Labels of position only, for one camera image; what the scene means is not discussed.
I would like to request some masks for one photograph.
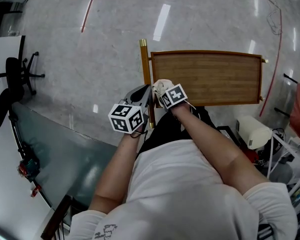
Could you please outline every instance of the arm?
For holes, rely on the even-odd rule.
[[[139,138],[125,134],[98,181],[89,210],[105,214],[120,206],[134,168]]]
[[[191,114],[187,104],[171,109],[224,184],[242,195],[253,186],[268,182],[246,155],[229,139]]]

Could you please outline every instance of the marble floor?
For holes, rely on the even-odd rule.
[[[263,103],[207,107],[217,125],[235,125],[235,118],[252,115],[269,127],[282,124],[274,106],[284,106],[286,89],[300,82],[300,0],[272,0],[282,10],[282,44],[277,73],[262,117]],[[279,12],[267,0],[29,0],[13,30],[26,35],[24,55],[39,51],[33,82],[37,95],[24,103],[41,115],[97,140],[117,145],[108,113],[114,103],[143,84],[139,39],[150,51],[221,50],[260,54],[261,95],[267,95],[275,69]],[[160,40],[154,31],[163,5],[169,6]],[[93,111],[98,105],[98,113]]]

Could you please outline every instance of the wooden board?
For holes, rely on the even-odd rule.
[[[153,81],[181,84],[194,106],[258,104],[262,56],[184,50],[151,52]]]

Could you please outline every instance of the red cable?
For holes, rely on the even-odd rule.
[[[85,17],[84,17],[84,21],[83,21],[81,33],[83,33],[85,31],[85,27],[86,27],[86,23],[87,23],[87,19],[88,19],[88,15],[89,15],[89,12],[90,12],[90,8],[91,8],[91,5],[92,5],[92,2],[93,2],[93,0],[90,0],[88,9],[86,10],[86,14],[85,14]]]
[[[265,101],[263,103],[262,109],[260,111],[259,117],[261,117],[262,113],[264,112],[266,103],[268,101],[268,98],[269,98],[269,95],[270,95],[270,92],[271,92],[271,89],[272,89],[272,85],[273,85],[274,80],[275,80],[275,76],[276,76],[276,72],[277,72],[277,67],[278,67],[278,62],[279,62],[280,50],[281,50],[281,42],[282,42],[282,13],[281,13],[281,9],[273,1],[271,1],[271,0],[268,0],[268,1],[270,3],[272,3],[275,7],[277,7],[279,9],[279,11],[280,11],[280,38],[279,38],[278,53],[277,53],[277,56],[276,56],[276,62],[275,62],[275,66],[274,66],[274,72],[273,72],[271,83],[270,83],[270,86],[269,86],[269,90],[268,90],[268,93],[266,94],[266,98],[265,98]]]

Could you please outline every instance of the black office chair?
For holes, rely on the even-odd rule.
[[[44,78],[45,74],[37,75],[31,74],[30,68],[33,62],[34,56],[38,56],[39,52],[32,54],[29,64],[26,66],[27,59],[25,58],[21,62],[17,58],[7,58],[5,62],[5,73],[0,73],[0,78],[6,77],[8,88],[5,89],[0,95],[0,127],[11,108],[11,105],[20,101],[25,90],[23,85],[27,85],[30,89],[31,95],[35,95],[37,92],[32,89],[30,83],[31,78]]]

